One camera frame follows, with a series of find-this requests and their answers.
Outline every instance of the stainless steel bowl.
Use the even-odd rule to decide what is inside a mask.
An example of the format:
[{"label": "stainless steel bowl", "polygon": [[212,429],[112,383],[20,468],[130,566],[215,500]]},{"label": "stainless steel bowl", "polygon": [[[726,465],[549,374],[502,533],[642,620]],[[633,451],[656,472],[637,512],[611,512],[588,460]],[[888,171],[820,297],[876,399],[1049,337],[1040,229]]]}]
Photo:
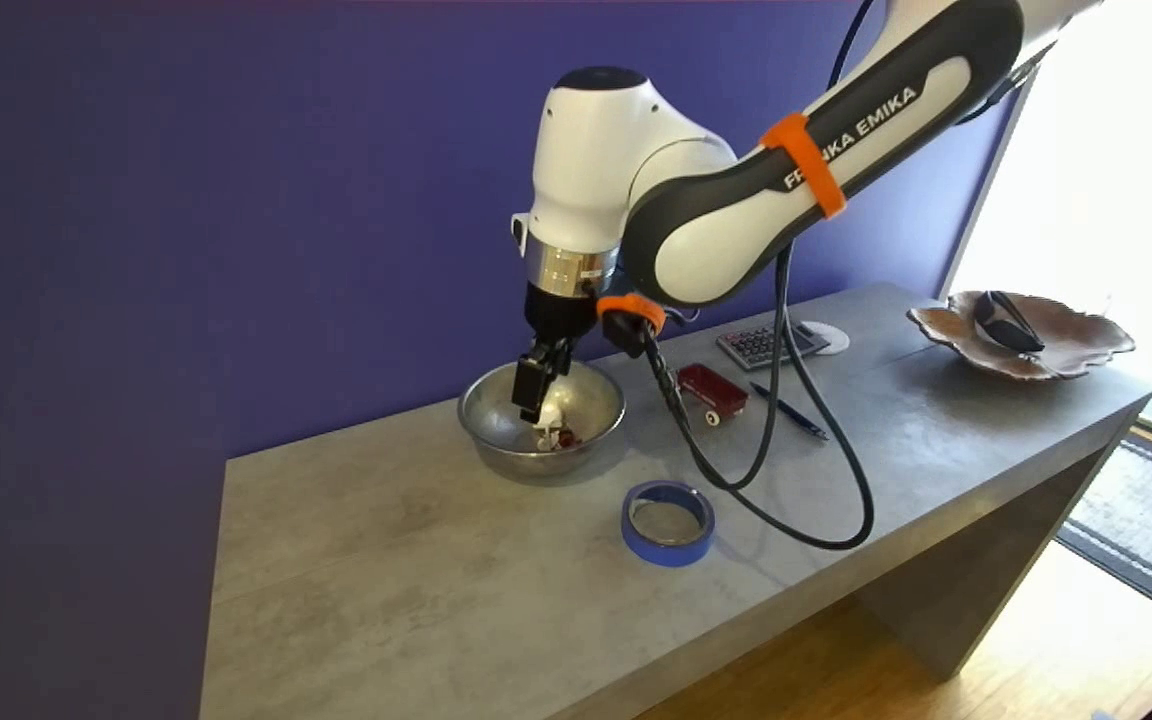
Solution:
[{"label": "stainless steel bowl", "polygon": [[511,368],[502,363],[471,380],[462,398],[462,429],[479,457],[525,481],[557,481],[593,460],[593,451],[622,429],[625,398],[611,378],[593,363],[574,363],[551,380],[539,419],[520,419],[511,404]]}]

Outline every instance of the painter's tape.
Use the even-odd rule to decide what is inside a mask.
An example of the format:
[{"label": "painter's tape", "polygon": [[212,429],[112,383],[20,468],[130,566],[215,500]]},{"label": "painter's tape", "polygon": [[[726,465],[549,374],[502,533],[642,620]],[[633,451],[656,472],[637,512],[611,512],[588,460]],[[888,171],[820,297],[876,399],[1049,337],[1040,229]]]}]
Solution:
[{"label": "painter's tape", "polygon": [[714,546],[714,528],[714,503],[679,481],[637,486],[622,510],[625,546],[660,567],[695,566]]}]

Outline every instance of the black cable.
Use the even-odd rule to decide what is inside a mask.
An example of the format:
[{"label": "black cable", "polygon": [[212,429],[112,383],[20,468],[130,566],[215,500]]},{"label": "black cable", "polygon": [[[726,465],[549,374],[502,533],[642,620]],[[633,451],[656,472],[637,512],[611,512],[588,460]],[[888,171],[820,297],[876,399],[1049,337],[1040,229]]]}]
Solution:
[{"label": "black cable", "polygon": [[[799,528],[788,528],[783,519],[777,519],[771,512],[764,512],[758,500],[747,500],[747,496],[740,493],[740,489],[764,468],[769,429],[764,429],[764,440],[761,440],[761,451],[758,451],[758,465],[747,468],[747,475],[737,481],[737,486],[726,481],[726,475],[706,460],[706,451],[695,449],[691,429],[688,429],[688,417],[683,417],[679,387],[671,383],[671,374],[669,374],[669,363],[660,362],[660,343],[643,333],[650,363],[651,363],[651,378],[656,378],[656,383],[660,383],[660,398],[665,398],[678,429],[683,434],[683,440],[688,440],[688,449],[691,449],[691,457],[695,457],[695,465],[701,465],[701,475],[706,475],[707,486],[715,486],[715,489],[729,493],[740,510],[747,510],[747,512],[761,518],[769,528],[777,528],[777,533],[783,533],[783,538],[793,538],[793,540],[799,540],[799,546],[830,547],[830,553],[860,547],[860,546],[869,540],[869,533],[871,533],[871,519],[876,519],[876,512],[871,512],[871,486],[869,486],[869,475],[863,475],[863,465],[860,465],[857,449],[849,444],[849,434],[840,429],[840,419],[835,419],[835,417],[830,413],[830,404],[820,399],[820,391],[818,391],[818,383],[812,383],[812,378],[807,378],[807,368],[803,368],[803,356],[799,356],[799,348],[795,348],[793,337],[788,337],[783,305],[788,305],[788,248],[777,257],[777,314],[771,314],[771,333],[788,343],[783,356],[788,356],[793,368],[799,374],[812,404],[820,408],[830,434],[840,440],[846,460],[849,460],[849,468],[852,468],[852,481],[857,481],[857,493],[860,493],[860,528],[857,528],[852,538],[846,538],[846,540],[807,538],[807,533],[799,533]],[[771,356],[771,404],[769,404],[769,408],[777,408],[777,399],[780,399],[780,354]]]},{"label": "black cable", "polygon": [[743,472],[740,481],[729,481],[729,475],[701,451],[701,444],[695,444],[695,436],[691,436],[691,429],[688,429],[683,398],[679,398],[679,387],[671,383],[671,374],[669,374],[669,363],[660,362],[660,348],[656,348],[656,339],[651,339],[650,333],[643,333],[643,343],[650,343],[650,363],[651,363],[656,387],[660,387],[660,398],[665,398],[665,408],[669,408],[671,424],[679,429],[679,436],[683,436],[683,444],[688,444],[701,475],[706,475],[714,489],[722,489],[722,493],[740,493],[740,489],[747,489],[747,486],[761,475],[764,460],[769,460],[771,429],[777,429],[777,404],[769,404],[764,436],[761,436],[761,449],[758,449],[747,472]]},{"label": "black cable", "polygon": [[[846,36],[846,43],[840,43],[840,54],[835,54],[835,59],[833,59],[830,84],[835,84],[835,79],[846,77],[849,54],[852,54],[852,43],[857,43],[857,34],[860,34],[869,10],[871,10],[871,0],[860,0],[857,18],[852,18],[852,25],[849,25],[849,36]],[[846,449],[846,460],[849,460],[849,468],[852,468],[852,481],[857,481],[857,493],[860,493],[860,528],[857,528],[852,538],[846,538],[846,540],[807,538],[807,533],[799,533],[799,528],[788,528],[783,519],[777,519],[771,512],[764,512],[758,500],[743,496],[743,489],[761,475],[761,468],[764,468],[764,460],[769,460],[769,449],[771,449],[777,404],[780,404],[780,354],[771,354],[771,380],[769,380],[769,383],[771,383],[771,399],[769,399],[764,436],[761,436],[761,449],[758,449],[758,457],[751,457],[751,465],[747,465],[747,472],[743,472],[740,481],[729,481],[729,475],[701,451],[701,444],[695,444],[695,436],[691,436],[691,429],[688,429],[683,398],[679,398],[679,387],[678,387],[678,380],[671,380],[671,374],[669,374],[669,363],[665,363],[665,356],[660,356],[660,343],[656,343],[651,333],[643,333],[642,339],[643,339],[643,354],[650,354],[656,387],[660,387],[665,408],[669,408],[671,424],[679,429],[679,436],[683,436],[683,444],[688,444],[701,475],[706,475],[714,489],[729,493],[740,510],[747,510],[747,512],[761,518],[769,528],[777,528],[777,533],[783,533],[783,538],[793,538],[793,540],[799,540],[799,546],[833,547],[833,553],[860,547],[860,546],[869,540],[869,533],[871,533],[871,519],[876,519],[876,512],[871,512],[871,486],[869,486],[869,475],[863,475],[863,465],[860,465],[849,434],[846,434],[840,419],[830,413],[824,398],[818,391],[818,383],[812,383],[812,378],[807,378],[807,368],[803,368],[803,356],[799,356],[799,348],[795,348],[795,339],[793,339],[793,333],[788,333],[788,314],[783,314],[783,305],[788,305],[788,248],[777,253],[777,290],[771,290],[771,297],[777,297],[771,348],[777,348],[777,339],[783,339],[783,348],[788,348],[783,356],[793,362],[799,383],[807,387],[812,404],[820,408],[830,434],[835,436],[835,444]]]},{"label": "black cable", "polygon": [[846,43],[840,43],[840,54],[833,58],[833,71],[830,71],[830,84],[824,84],[824,88],[833,88],[833,84],[846,77],[846,64],[849,64],[849,58],[852,58],[852,43],[857,43],[857,36],[860,36],[860,25],[863,25],[869,10],[871,10],[871,0],[860,0],[857,18],[852,18],[852,25],[849,25],[849,36],[846,36]]}]

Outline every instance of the purple wall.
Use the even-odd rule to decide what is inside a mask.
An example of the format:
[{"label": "purple wall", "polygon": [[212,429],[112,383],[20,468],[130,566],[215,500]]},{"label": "purple wall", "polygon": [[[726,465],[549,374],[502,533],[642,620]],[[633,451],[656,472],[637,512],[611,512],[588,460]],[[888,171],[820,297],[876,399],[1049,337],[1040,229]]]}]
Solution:
[{"label": "purple wall", "polygon": [[[527,343],[505,221],[551,77],[642,64],[747,147],[849,11],[0,11],[0,715],[188,715],[225,451],[455,398]],[[961,127],[818,229],[795,297],[931,291],[993,142]],[[706,321],[758,309],[769,284]]]}]

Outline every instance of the table top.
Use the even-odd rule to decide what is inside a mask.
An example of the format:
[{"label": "table top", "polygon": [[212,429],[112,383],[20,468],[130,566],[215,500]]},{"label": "table top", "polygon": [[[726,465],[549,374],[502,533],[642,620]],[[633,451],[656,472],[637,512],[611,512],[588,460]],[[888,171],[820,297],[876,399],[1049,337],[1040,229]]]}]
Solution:
[{"label": "table top", "polygon": [[[497,475],[455,399],[312,436],[229,465],[212,589],[203,715],[551,715],[643,683],[643,699],[747,653],[900,562],[1085,460],[1141,413],[1148,383],[986,378],[911,324],[895,290],[795,305],[846,354],[807,362],[876,496],[857,553],[777,538],[714,493],[683,451],[643,362],[599,362],[628,417],[564,486]],[[671,368],[743,374],[714,343],[737,321],[665,343]],[[793,368],[783,398],[818,417]],[[747,468],[764,399],[706,434],[729,475]],[[642,566],[622,500],[642,481],[691,481],[715,546],[691,567]],[[751,500],[820,538],[849,538],[860,496],[835,440],[777,429]]]}]

